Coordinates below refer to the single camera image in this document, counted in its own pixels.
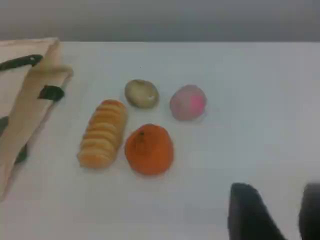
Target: white table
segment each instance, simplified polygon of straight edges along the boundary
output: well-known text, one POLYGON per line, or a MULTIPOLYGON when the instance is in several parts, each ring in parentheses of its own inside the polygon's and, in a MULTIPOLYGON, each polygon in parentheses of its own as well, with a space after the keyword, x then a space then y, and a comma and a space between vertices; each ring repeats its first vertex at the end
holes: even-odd
POLYGON ((256 187, 289 240, 298 240, 302 189, 320 169, 319 43, 68 42, 74 69, 66 97, 31 140, 0 204, 3 240, 227 240, 233 182, 256 187), (165 176, 131 171, 123 149, 102 172, 76 153, 95 107, 125 101, 131 79, 152 81, 156 109, 129 107, 125 138, 142 124, 165 127, 175 162, 165 176), (177 122, 169 100, 197 84, 202 122, 177 122))

